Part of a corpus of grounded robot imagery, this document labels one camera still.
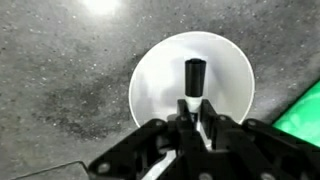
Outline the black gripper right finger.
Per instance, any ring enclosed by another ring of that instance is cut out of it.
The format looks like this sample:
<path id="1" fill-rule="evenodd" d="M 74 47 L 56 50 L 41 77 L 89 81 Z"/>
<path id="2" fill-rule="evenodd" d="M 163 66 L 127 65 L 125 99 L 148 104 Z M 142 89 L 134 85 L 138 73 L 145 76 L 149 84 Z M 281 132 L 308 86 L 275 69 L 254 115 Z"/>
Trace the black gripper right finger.
<path id="1" fill-rule="evenodd" d="M 242 124 L 201 103 L 205 135 L 214 151 L 230 155 L 237 180 L 320 180 L 319 148 L 256 119 Z"/>

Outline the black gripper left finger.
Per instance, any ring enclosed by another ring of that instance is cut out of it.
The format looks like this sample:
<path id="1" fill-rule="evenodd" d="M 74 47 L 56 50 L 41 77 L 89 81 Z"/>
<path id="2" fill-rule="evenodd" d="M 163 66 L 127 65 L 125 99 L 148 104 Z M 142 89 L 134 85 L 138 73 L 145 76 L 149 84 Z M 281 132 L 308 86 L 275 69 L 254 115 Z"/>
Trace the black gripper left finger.
<path id="1" fill-rule="evenodd" d="M 89 180 L 142 180 L 156 165 L 174 151 L 176 157 L 156 180 L 179 180 L 188 176 L 182 154 L 178 124 L 190 120 L 187 103 L 177 101 L 177 117 L 171 121 L 153 118 L 88 166 Z"/>

